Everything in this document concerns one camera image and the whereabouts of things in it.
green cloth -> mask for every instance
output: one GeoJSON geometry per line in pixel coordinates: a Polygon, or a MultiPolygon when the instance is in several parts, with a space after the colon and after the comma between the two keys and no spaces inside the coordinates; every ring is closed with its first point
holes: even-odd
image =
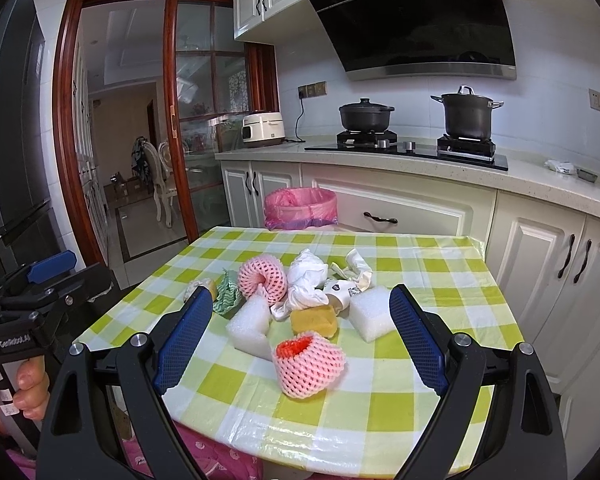
{"type": "MultiPolygon", "coordinates": [[[[190,280],[222,276],[262,253],[285,266],[309,248],[324,262],[346,265],[352,248],[389,288],[404,283],[420,305],[453,332],[484,346],[511,349],[520,330],[479,250],[465,237],[370,233],[268,232],[215,228],[144,280],[80,338],[91,350],[118,346],[178,310],[190,280]]],[[[341,476],[393,478],[417,443],[438,396],[424,386],[396,331],[362,341],[338,318],[335,342],[347,367],[333,388],[306,400],[282,394],[273,364],[237,351],[227,320],[213,315],[180,384],[165,404],[173,418],[218,442],[274,462],[341,476]]],[[[291,338],[289,321],[272,322],[275,345],[291,338]]],[[[483,387],[453,472],[469,467],[488,414],[483,387]]]]}
{"type": "Polygon", "coordinates": [[[214,312],[221,316],[227,314],[242,301],[238,290],[238,276],[234,270],[224,270],[218,283],[218,298],[214,301],[214,312]]]}

refrigerator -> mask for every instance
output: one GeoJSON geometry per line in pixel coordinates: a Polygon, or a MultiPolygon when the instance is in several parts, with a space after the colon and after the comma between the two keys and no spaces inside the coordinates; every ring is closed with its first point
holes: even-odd
{"type": "Polygon", "coordinates": [[[40,131],[45,39],[33,0],[0,13],[0,279],[59,253],[40,131]]]}

gas stove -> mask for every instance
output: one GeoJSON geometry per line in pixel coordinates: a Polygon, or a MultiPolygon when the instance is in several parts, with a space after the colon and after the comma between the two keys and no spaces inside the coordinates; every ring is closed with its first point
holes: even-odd
{"type": "Polygon", "coordinates": [[[374,153],[377,155],[414,156],[448,160],[461,164],[470,164],[482,168],[509,171],[507,157],[496,153],[496,146],[490,140],[453,139],[444,135],[436,146],[416,144],[408,140],[398,140],[395,133],[386,131],[377,133],[342,132],[337,135],[336,144],[310,146],[308,152],[349,152],[374,153]]]}

drawer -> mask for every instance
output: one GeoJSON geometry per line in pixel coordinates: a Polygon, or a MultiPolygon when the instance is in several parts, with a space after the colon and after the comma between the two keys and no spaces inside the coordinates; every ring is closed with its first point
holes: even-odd
{"type": "Polygon", "coordinates": [[[302,165],[302,182],[336,193],[338,222],[344,228],[393,234],[468,235],[481,242],[487,240],[496,197],[495,190],[448,180],[319,164],[302,165]]]}

range hood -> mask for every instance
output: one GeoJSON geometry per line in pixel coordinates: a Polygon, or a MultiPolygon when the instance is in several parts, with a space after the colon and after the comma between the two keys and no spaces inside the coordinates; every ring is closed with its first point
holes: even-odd
{"type": "Polygon", "coordinates": [[[353,80],[516,78],[502,0],[309,0],[353,80]]]}

